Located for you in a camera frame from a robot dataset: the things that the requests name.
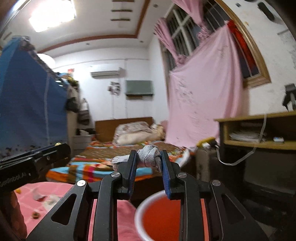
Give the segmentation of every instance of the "orange bucket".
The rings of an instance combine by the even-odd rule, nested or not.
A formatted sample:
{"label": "orange bucket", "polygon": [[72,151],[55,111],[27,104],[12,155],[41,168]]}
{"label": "orange bucket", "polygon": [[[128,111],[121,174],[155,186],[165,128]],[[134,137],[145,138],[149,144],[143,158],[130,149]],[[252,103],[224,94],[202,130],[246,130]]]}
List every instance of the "orange bucket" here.
{"label": "orange bucket", "polygon": [[[209,240],[207,215],[201,199],[205,241]],[[169,200],[165,191],[145,199],[136,210],[135,226],[143,241],[179,241],[180,200]]]}

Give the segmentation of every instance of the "metal bolt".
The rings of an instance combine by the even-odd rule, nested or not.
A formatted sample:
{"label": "metal bolt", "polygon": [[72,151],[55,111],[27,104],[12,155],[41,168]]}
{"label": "metal bolt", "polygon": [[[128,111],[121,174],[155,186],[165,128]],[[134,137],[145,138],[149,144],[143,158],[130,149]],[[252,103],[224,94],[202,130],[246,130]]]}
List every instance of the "metal bolt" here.
{"label": "metal bolt", "polygon": [[80,181],[77,182],[78,187],[83,187],[85,184],[86,184],[85,180],[80,180]]}
{"label": "metal bolt", "polygon": [[184,173],[184,172],[179,172],[179,173],[178,173],[178,177],[179,177],[179,178],[185,178],[185,177],[187,177],[187,174]]}
{"label": "metal bolt", "polygon": [[120,173],[119,172],[112,172],[111,173],[111,177],[117,178],[119,176],[120,176]]}
{"label": "metal bolt", "polygon": [[221,185],[221,182],[219,180],[213,180],[212,181],[212,184],[216,187],[220,186]]}

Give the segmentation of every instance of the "recessed ceiling light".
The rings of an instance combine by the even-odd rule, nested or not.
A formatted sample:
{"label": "recessed ceiling light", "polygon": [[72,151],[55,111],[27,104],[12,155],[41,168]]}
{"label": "recessed ceiling light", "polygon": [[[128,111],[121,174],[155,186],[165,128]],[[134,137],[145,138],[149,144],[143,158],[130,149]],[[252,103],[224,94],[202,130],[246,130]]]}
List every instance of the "recessed ceiling light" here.
{"label": "recessed ceiling light", "polygon": [[75,18],[76,11],[70,0],[48,0],[40,4],[29,19],[37,33],[56,27]]}

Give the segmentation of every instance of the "hanging bag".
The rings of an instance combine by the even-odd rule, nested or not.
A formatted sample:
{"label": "hanging bag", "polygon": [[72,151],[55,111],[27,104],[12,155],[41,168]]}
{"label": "hanging bag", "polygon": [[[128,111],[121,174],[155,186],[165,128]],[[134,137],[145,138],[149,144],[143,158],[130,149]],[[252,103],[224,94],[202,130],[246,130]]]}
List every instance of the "hanging bag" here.
{"label": "hanging bag", "polygon": [[[86,109],[82,110],[81,106],[86,104]],[[80,106],[80,111],[78,113],[78,123],[84,126],[88,126],[90,123],[90,115],[89,115],[89,104],[85,98],[83,98]]]}
{"label": "hanging bag", "polygon": [[77,100],[76,97],[71,97],[71,93],[72,93],[72,89],[69,90],[68,92],[68,98],[66,101],[66,110],[68,111],[73,111],[74,113],[78,113],[79,109],[78,109],[78,104],[77,104]]}

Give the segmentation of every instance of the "air conditioner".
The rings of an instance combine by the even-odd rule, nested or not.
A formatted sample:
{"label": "air conditioner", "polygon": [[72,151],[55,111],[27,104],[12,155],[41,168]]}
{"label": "air conditioner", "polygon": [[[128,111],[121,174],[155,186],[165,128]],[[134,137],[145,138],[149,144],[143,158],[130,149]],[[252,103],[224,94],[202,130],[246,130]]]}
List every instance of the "air conditioner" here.
{"label": "air conditioner", "polygon": [[121,68],[116,64],[98,64],[91,66],[92,77],[116,76],[120,75]]}

